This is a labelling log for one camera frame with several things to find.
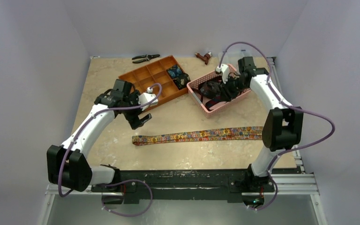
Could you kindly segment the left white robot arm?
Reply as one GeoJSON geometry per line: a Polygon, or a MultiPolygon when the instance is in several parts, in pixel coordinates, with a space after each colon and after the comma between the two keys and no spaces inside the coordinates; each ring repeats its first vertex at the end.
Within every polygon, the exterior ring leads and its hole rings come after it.
{"type": "Polygon", "coordinates": [[[122,114],[133,130],[152,118],[139,115],[158,104],[162,86],[155,83],[141,93],[131,82],[117,79],[112,88],[98,95],[91,111],[75,132],[60,145],[47,150],[48,180],[58,186],[65,197],[72,191],[82,192],[90,185],[117,191],[121,186],[120,170],[111,165],[90,166],[88,155],[105,128],[122,114]]]}

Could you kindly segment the pink plastic basket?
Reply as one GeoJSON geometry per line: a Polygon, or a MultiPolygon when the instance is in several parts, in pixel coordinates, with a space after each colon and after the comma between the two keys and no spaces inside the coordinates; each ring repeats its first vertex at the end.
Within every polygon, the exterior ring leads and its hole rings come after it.
{"type": "Polygon", "coordinates": [[[225,70],[229,72],[226,82],[212,71],[187,84],[188,93],[207,118],[235,105],[250,92],[247,72],[239,73],[231,64],[225,64],[225,70]]]}

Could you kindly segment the colourful patterned tie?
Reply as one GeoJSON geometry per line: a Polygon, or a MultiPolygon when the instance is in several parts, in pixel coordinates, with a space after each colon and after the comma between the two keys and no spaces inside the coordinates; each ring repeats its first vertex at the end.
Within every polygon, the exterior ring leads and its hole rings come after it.
{"type": "Polygon", "coordinates": [[[262,131],[262,126],[251,126],[179,132],[164,135],[135,135],[132,136],[132,144],[143,146],[161,143],[262,140],[262,131]]]}

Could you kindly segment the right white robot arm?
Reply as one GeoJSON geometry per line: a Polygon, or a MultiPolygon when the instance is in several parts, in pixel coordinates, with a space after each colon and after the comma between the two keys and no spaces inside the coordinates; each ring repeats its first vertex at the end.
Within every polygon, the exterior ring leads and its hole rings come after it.
{"type": "Polygon", "coordinates": [[[270,172],[280,154],[297,145],[301,139],[303,112],[300,108],[291,109],[276,87],[272,86],[269,72],[257,68],[250,57],[238,60],[239,75],[230,77],[228,64],[221,64],[216,73],[222,78],[227,89],[251,89],[261,100],[268,114],[262,129],[263,147],[256,160],[249,165],[243,183],[255,191],[270,179],[270,172]]]}

